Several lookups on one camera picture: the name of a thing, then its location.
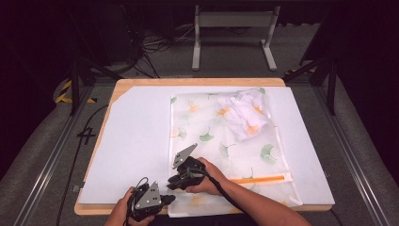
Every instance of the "metal stand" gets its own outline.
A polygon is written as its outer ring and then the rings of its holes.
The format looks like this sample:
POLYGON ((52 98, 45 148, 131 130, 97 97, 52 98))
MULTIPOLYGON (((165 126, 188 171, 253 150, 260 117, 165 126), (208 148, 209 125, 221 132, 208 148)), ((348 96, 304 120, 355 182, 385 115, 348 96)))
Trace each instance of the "metal stand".
POLYGON ((200 27, 256 26, 268 27, 267 38, 261 40, 261 45, 270 71, 275 71, 277 66, 269 46, 278 17, 279 7, 275 7, 274 11, 263 12, 200 12, 200 7, 196 6, 196 39, 194 44, 192 70, 198 71, 200 69, 200 27))
POLYGON ((311 76, 310 82, 314 87, 319 87, 323 84, 323 81, 329 75, 328 87, 327 87, 327 107, 331 115, 335 115, 334 111, 334 96, 335 96, 335 85, 337 79, 337 62, 336 59, 321 58, 314 60, 313 62, 301 67, 293 73, 290 73, 282 78, 285 83, 300 76, 304 72, 316 68, 314 74, 311 76))

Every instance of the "gray carpet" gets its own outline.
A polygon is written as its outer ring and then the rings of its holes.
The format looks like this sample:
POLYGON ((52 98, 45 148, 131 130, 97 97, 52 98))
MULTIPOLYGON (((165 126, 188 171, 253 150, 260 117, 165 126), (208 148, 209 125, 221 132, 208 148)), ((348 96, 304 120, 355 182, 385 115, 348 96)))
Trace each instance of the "gray carpet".
MULTIPOLYGON (((262 31, 249 29, 244 35, 236 35, 226 30, 210 30, 202 37, 200 70, 191 71, 193 41, 186 40, 176 44, 165 52, 151 54, 152 64, 161 77, 283 77, 290 69, 298 68, 297 63, 306 50, 317 25, 277 27, 272 40, 271 50, 278 70, 270 72, 259 44, 262 31)), ((148 73, 152 71, 143 62, 139 62, 148 73)), ((125 77, 144 77, 135 70, 124 73, 125 77)), ((295 99, 304 119, 311 140, 322 167, 328 172, 330 185, 336 204, 333 210, 344 225, 375 225, 369 209, 359 192, 350 168, 347 166, 342 147, 334 134, 328 116, 323 110, 314 91, 304 75, 292 87, 295 99)), ((107 105, 114 84, 109 79, 98 79, 90 97, 97 98, 96 104, 85 104, 72 134, 66 142, 66 148, 56 166, 53 176, 35 208, 29 225, 55 225, 61 198, 67 183, 72 161, 78 147, 77 135, 83 130, 86 121, 97 109, 107 105)), ((347 94, 338 81, 336 95, 336 119, 358 159, 370 185, 375 192, 387 219, 391 225, 399 225, 399 189, 382 164, 377 151, 361 120, 352 106, 347 94)), ((57 104, 56 109, 43 121, 0 183, 0 225, 12 225, 24 206, 41 169, 56 145, 71 110, 70 104, 57 104)), ((98 134, 105 109, 90 122, 93 133, 98 134)), ((106 216, 80 217, 75 215, 73 207, 77 193, 72 186, 80 186, 85 176, 88 161, 96 141, 91 138, 88 145, 82 145, 72 174, 71 185, 63 206, 60 225, 102 225, 106 216)), ((313 225, 339 225, 331 212, 301 212, 313 225)), ((173 221, 154 225, 177 225, 173 221)))

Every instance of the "cable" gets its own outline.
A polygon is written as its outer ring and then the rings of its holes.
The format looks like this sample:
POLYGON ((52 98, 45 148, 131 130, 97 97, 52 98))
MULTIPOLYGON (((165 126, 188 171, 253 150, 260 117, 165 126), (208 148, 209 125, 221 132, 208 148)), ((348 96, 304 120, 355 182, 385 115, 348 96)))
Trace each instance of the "cable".
POLYGON ((223 187, 220 185, 220 183, 215 179, 215 178, 213 178, 207 171, 203 171, 203 170, 201 170, 201 169, 191 169, 191 171, 196 171, 196 172, 199 172, 199 173, 201 173, 202 175, 204 175, 204 176, 207 176, 208 178, 209 178, 209 180, 212 182, 212 184, 214 184, 214 186, 216 187, 216 189, 220 192, 220 194, 222 194, 223 195, 223 197, 227 200, 227 201, 229 201, 229 203, 231 203, 233 206, 235 206, 237 209, 239 209, 239 210, 241 210, 243 213, 247 213, 246 211, 244 211, 241 207, 240 207, 240 205, 237 203, 237 202, 235 202, 231 197, 230 197, 230 195, 223 189, 223 187))
POLYGON ((338 217, 337 213, 335 213, 335 211, 331 209, 329 209, 329 211, 332 213, 332 215, 334 215, 334 217, 337 219, 338 223, 343 226, 343 222, 341 221, 341 219, 338 217))
MULTIPOLYGON (((85 133, 85 132, 87 131, 87 129, 88 129, 88 124, 90 123, 91 119, 92 119, 99 111, 101 111, 102 109, 104 109, 104 108, 106 108, 106 107, 108 107, 108 105, 105 105, 105 106, 100 107, 100 108, 97 109, 93 114, 91 114, 91 116, 90 116, 90 117, 88 118, 88 120, 86 121, 86 124, 85 124, 85 127, 84 127, 83 131, 82 131, 81 133, 79 133, 78 136, 81 135, 81 134, 83 135, 83 133, 85 133)), ((64 194, 62 195, 61 205, 59 206, 58 215, 57 215, 57 217, 56 217, 56 225, 57 225, 57 226, 59 225, 59 221, 61 220, 62 209, 63 209, 63 207, 64 207, 65 198, 67 197, 68 188, 70 187, 70 182, 71 182, 71 178, 72 178, 73 169, 74 169, 74 166, 75 166, 75 163, 76 163, 77 155, 79 154, 79 151, 80 151, 80 146, 82 145, 82 140, 83 140, 83 136, 80 137, 79 144, 78 144, 78 146, 77 146, 76 153, 75 153, 75 156, 74 156, 74 158, 73 158, 73 162, 72 162, 72 166, 71 166, 71 170, 70 170, 70 175, 68 176, 68 182, 67 182, 67 184, 65 185, 64 194)))

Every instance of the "black cable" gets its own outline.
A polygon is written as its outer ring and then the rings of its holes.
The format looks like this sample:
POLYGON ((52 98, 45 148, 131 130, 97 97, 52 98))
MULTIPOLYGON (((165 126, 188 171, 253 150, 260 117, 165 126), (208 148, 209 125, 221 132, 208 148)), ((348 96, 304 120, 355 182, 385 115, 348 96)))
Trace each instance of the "black cable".
MULTIPOLYGON (((82 131, 81 133, 79 133, 79 134, 85 133, 85 132, 87 131, 87 129, 88 129, 88 124, 90 123, 91 119, 92 119, 99 111, 101 111, 102 109, 104 109, 104 108, 106 108, 106 107, 108 107, 108 105, 105 105, 105 106, 100 107, 100 108, 99 108, 98 110, 96 110, 93 114, 91 114, 90 118, 88 118, 88 120, 86 121, 86 124, 85 124, 85 127, 84 127, 83 131, 82 131)), ((64 207, 65 198, 67 197, 68 188, 70 187, 70 182, 71 182, 71 178, 72 178, 73 169, 74 169, 74 166, 75 166, 75 163, 76 163, 77 155, 79 154, 79 151, 80 151, 80 146, 82 145, 82 140, 83 140, 83 136, 80 137, 79 144, 78 144, 78 146, 77 146, 76 153, 75 153, 75 156, 74 156, 74 158, 73 158, 73 162, 72 162, 72 166, 71 166, 71 170, 70 170, 70 175, 68 176, 68 182, 67 182, 67 184, 65 185, 64 194, 62 195, 61 205, 59 206, 58 216, 56 217, 56 225, 57 225, 57 226, 59 225, 59 221, 61 220, 62 209, 63 209, 63 207, 64 207)))
POLYGON ((335 213, 335 211, 331 209, 329 209, 329 211, 332 213, 332 215, 334 215, 334 217, 337 219, 338 223, 343 226, 343 222, 341 221, 341 219, 338 217, 337 213, 335 213))
POLYGON ((223 187, 220 185, 220 183, 219 183, 215 178, 213 178, 207 171, 203 171, 203 170, 201 170, 201 169, 187 169, 187 170, 196 171, 196 172, 201 173, 201 174, 204 175, 204 176, 207 176, 207 177, 209 178, 209 180, 212 182, 212 184, 214 184, 214 186, 216 187, 216 189, 220 192, 220 194, 222 194, 223 197, 224 197, 227 201, 229 201, 229 203, 231 203, 231 204, 232 204, 233 206, 235 206, 237 209, 241 210, 244 214, 247 213, 246 211, 244 211, 244 210, 241 208, 241 206, 240 206, 237 202, 235 202, 235 201, 230 197, 230 195, 223 189, 223 187))
POLYGON ((152 63, 151 63, 151 60, 150 60, 150 57, 148 56, 148 54, 147 54, 147 53, 144 53, 143 56, 144 56, 144 57, 148 60, 148 62, 150 63, 151 68, 152 68, 152 70, 153 70, 153 73, 155 74, 155 77, 161 78, 161 77, 158 75, 158 72, 156 71, 156 69, 153 67, 153 65, 152 65, 152 63))

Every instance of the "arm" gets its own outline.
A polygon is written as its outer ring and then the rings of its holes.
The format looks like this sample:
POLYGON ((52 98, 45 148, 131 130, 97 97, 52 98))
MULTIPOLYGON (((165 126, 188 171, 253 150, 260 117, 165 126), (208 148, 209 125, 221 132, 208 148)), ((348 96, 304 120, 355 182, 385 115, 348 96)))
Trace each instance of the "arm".
MULTIPOLYGON (((126 220, 126 212, 127 212, 127 202, 129 197, 132 195, 133 188, 130 187, 127 190, 126 194, 123 198, 118 200, 117 204, 115 205, 114 209, 112 209, 111 215, 109 216, 108 220, 105 223, 105 226, 124 226, 126 220)), ((154 216, 148 216, 141 220, 140 222, 136 222, 132 218, 129 218, 129 224, 132 226, 147 226, 153 221, 154 216)))
MULTIPOLYGON (((206 159, 199 158, 199 161, 205 165, 208 173, 220 183, 226 193, 259 225, 310 225, 307 220, 287 206, 230 181, 220 169, 206 159)), ((207 177, 198 186, 189 186, 185 191, 221 195, 207 177)))

